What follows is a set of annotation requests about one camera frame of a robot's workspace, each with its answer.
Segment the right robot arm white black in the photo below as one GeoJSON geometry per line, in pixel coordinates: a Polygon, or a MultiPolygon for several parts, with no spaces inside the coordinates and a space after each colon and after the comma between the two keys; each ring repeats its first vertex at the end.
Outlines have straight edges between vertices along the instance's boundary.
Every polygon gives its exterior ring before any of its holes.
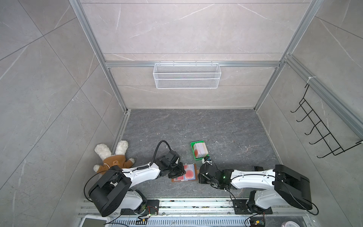
{"type": "Polygon", "coordinates": [[[199,183],[227,191],[236,214],[271,214],[272,207],[292,206],[312,213],[310,180],[284,165],[254,171],[219,170],[207,160],[199,169],[199,183]]]}

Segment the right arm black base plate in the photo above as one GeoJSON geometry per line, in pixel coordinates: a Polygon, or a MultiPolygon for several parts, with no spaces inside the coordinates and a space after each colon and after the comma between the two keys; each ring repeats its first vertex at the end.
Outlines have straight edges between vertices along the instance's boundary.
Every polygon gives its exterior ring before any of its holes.
{"type": "Polygon", "coordinates": [[[249,202],[246,199],[235,199],[232,200],[233,209],[236,215],[247,215],[247,214],[273,214],[271,208],[263,209],[255,205],[253,202],[249,202]]]}

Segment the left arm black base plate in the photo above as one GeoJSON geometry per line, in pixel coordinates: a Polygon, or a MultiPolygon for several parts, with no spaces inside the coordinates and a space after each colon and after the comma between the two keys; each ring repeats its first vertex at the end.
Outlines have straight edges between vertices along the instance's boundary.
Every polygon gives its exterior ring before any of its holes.
{"type": "Polygon", "coordinates": [[[136,210],[122,209],[121,213],[123,215],[139,215],[145,216],[148,214],[158,214],[160,200],[147,200],[143,202],[136,210]]]}

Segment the brown leather card holder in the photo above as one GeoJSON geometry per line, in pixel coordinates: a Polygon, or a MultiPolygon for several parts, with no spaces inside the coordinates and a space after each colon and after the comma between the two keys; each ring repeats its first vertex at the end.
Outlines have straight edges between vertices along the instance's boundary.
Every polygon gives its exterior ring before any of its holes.
{"type": "Polygon", "coordinates": [[[196,164],[186,164],[184,165],[185,174],[178,178],[172,179],[173,183],[175,182],[187,182],[187,181],[197,181],[198,173],[196,164]]]}

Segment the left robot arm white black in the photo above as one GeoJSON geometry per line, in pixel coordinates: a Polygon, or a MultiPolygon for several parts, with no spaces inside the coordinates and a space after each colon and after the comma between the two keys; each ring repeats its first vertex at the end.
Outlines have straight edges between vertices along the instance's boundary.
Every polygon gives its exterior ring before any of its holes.
{"type": "Polygon", "coordinates": [[[132,190],[140,183],[156,180],[163,176],[175,179],[186,174],[183,163],[177,152],[170,149],[165,155],[135,168],[121,169],[111,167],[86,192],[85,198],[92,202],[102,217],[107,217],[117,209],[130,210],[142,214],[147,208],[147,198],[139,190],[132,190]]]}

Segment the green plastic card bin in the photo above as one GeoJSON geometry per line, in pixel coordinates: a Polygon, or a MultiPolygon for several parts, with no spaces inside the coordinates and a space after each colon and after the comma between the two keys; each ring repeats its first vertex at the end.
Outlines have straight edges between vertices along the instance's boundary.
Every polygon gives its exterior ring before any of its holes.
{"type": "Polygon", "coordinates": [[[191,149],[195,160],[202,160],[209,156],[209,151],[204,141],[191,142],[191,149]]]}

